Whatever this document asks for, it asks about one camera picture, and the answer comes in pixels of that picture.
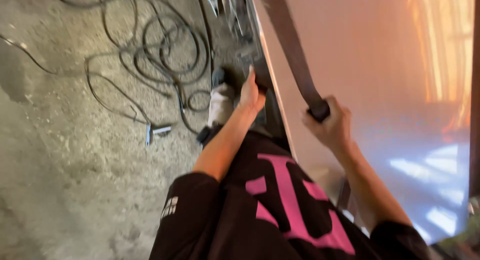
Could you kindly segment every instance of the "black sleeve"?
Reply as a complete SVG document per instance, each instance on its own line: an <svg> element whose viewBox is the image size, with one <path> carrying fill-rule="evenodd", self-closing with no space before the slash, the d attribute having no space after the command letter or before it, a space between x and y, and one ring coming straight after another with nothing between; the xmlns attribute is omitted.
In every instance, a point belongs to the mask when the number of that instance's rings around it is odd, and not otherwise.
<svg viewBox="0 0 480 260"><path fill-rule="evenodd" d="M170 186L150 259L187 259L215 213L219 183L204 173L178 177Z"/></svg>
<svg viewBox="0 0 480 260"><path fill-rule="evenodd" d="M411 226L381 222L371 232L370 240L381 248L385 259L430 259L427 244Z"/></svg>

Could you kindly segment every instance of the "concrete floor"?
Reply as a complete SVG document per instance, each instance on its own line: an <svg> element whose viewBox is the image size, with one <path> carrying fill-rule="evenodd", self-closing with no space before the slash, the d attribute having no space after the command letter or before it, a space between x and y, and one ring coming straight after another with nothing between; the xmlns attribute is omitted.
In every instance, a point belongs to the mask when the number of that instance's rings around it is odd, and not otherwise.
<svg viewBox="0 0 480 260"><path fill-rule="evenodd" d="M196 0L169 1L203 31ZM144 23L151 11L143 1L139 10ZM239 67L239 45L224 20L208 6L206 11L214 64ZM107 20L116 37L128 37L129 1L110 4ZM147 258L170 183L190 171L201 151L181 124L176 99L135 83L116 57L95 61L95 70L114 79L154 121L176 123L149 147L144 125L112 115L93 99L81 75L84 58L115 49L99 9L82 11L58 0L0 0L0 33L24 43L45 66L77 72L46 74L0 42L0 259ZM188 52L176 50L174 61L187 59ZM95 83L107 101L129 109L111 88ZM209 87L206 75L186 90ZM205 105L208 97L197 102ZM207 114L188 118L199 130Z"/></svg>

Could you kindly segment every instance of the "black cable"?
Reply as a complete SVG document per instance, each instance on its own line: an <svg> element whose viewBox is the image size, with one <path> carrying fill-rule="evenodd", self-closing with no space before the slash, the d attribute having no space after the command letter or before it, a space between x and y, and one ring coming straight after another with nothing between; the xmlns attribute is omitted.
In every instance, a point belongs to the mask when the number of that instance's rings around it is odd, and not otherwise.
<svg viewBox="0 0 480 260"><path fill-rule="evenodd" d="M51 71L49 69L44 68L41 64L39 64L39 62L37 62L37 60L35 60L35 58L33 58L33 56L25 48L23 48L21 45L17 44L16 42L13 42L13 41L10 41L10 40L6 39L1 34L0 34L0 39L4 40L9 45L12 45L12 46L15 46L15 47L19 48L22 52L24 52L26 55L28 55L28 57L35 63L36 66L38 66L44 72L52 74L52 75L56 75L58 73L57 71Z"/></svg>
<svg viewBox="0 0 480 260"><path fill-rule="evenodd" d="M113 114L117 114L120 116L123 116L125 118L132 119L135 122L139 122L142 124L151 124L152 121L151 119L147 116L145 110L141 107L139 103L137 103L134 99L129 97L125 91L123 91L121 88L119 88L111 79L103 76L100 73L97 72L92 72L90 71L90 62L98 57L101 56L112 56L112 55L117 55L121 65L123 66L124 69L127 70L127 72L134 77L137 81L139 81L141 84L146 85L148 88L154 90L156 93L158 93L161 96L164 97L171 97L170 94L168 94L165 91L162 91L159 89L159 85L164 85L164 86L171 86L173 87L175 93L177 94L177 99L178 99L178 108L180 111L180 116L182 119L183 124L185 125L186 128L189 129L194 134L198 134L193 128L188 123L188 120L185 116L186 110L190 110L192 112L199 112L199 111L205 111L208 109L208 105L203 108L194 108L192 107L192 98L196 95L199 94L210 94L210 91L207 90L197 90L194 91L193 93L190 94L186 99L184 99L184 91L183 91L183 86L184 85L189 85L193 83L197 83L202 76L206 73L207 69L209 70L209 75L211 77L212 75L212 67L213 67L213 62L212 62L212 56L211 56L211 36L208 30L208 23L207 23L207 18L205 17L205 12L204 8L202 6L201 0L198 0L198 4L201 9L201 14L204 20L204 27L205 27L205 32L207 35L207 39L205 39L202 34L193 28L191 28L186 21L183 19L183 17L180 15L180 13L173 8L166 0L144 0L146 1L153 9L154 15L149 19L149 21L146 23L146 25L143 27L141 30L141 46L135 47L133 44L135 43L136 40L136 35L138 32L138 7L137 7L137 0L130 0L130 3L132 4L133 8L133 16L134 16L134 25L132 28L132 37L129 38L124 45L121 45L120 42L116 41L113 39L113 37L110 34L110 31L108 30L107 27L107 20L106 20L106 13L107 13L107 4L115 1L115 0L98 0L97 2L92 2L92 3L86 3L86 4L81 4L81 3L75 3L69 0L59 0L60 2L73 6L76 8L80 9L93 9L100 7L101 9L101 17L102 17L102 25L105 30L105 34L108 37L108 39L114 44L117 48L118 51L116 53L104 53L104 54L95 54L92 56L89 56L85 59L85 74L86 74L86 79L87 79L87 84L92 92L93 97L99 102L100 105L102 105L106 110L110 111ZM161 14L157 10L155 4L161 4L165 6L168 10L168 14ZM164 22L168 20L174 24L174 28L171 28L169 30L165 30L165 24ZM155 22L158 22L160 25L161 29L161 37L160 37L160 42L156 44L148 44L147 43L147 37L149 33L149 29L151 25ZM171 66L169 66L166 62L166 58L171 53L172 47L175 45L175 43L178 41L180 33L181 32L186 32L189 38L193 41L195 45L195 53L194 53L194 62L187 66L186 69L183 70L175 70ZM159 51L158 57L154 56L151 52L152 49L156 49ZM44 69L42 66L36 62L33 57L26 52L30 58L44 71L50 73L46 69ZM133 60L133 68L130 68L127 63L125 63L124 60L124 54L130 54L132 56ZM182 77L193 73L196 68L201 66L200 59L202 57L202 54L205 56L205 62L203 66L201 67L200 71L195 73L194 78L189 81L183 81ZM139 66L139 61L140 60L145 60L147 63L155 68L156 71L158 71L162 77L156 77L152 75L148 75L141 66ZM123 112L121 110L117 110L109 105L107 105L95 92L95 89L93 88L92 85L92 78L96 77L98 79L102 79L107 81L110 85L112 85L116 91L120 92L126 99L128 99L136 108L130 106L132 110L134 111L134 114L128 114L126 112ZM143 120L137 119L137 111L141 113L143 116Z"/></svg>

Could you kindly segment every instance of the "person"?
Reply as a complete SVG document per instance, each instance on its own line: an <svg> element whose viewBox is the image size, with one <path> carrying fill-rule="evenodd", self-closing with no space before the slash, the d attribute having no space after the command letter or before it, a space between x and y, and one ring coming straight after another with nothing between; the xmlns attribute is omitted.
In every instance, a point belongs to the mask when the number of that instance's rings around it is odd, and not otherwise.
<svg viewBox="0 0 480 260"><path fill-rule="evenodd" d="M224 78L213 80L212 129L203 151L192 172L170 186L151 259L429 258L427 245L351 138L348 109L328 97L331 114L324 122L306 112L302 119L344 168L369 237L288 151L250 130L265 104L253 68L235 109Z"/></svg>

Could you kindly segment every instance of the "black t-shirt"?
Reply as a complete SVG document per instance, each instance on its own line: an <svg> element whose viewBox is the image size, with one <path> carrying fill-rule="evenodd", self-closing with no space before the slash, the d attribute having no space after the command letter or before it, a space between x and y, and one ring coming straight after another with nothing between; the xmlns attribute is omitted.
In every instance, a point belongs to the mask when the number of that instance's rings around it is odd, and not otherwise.
<svg viewBox="0 0 480 260"><path fill-rule="evenodd" d="M249 132L225 179L171 185L151 259L427 259L414 228L385 221L370 238L271 139Z"/></svg>

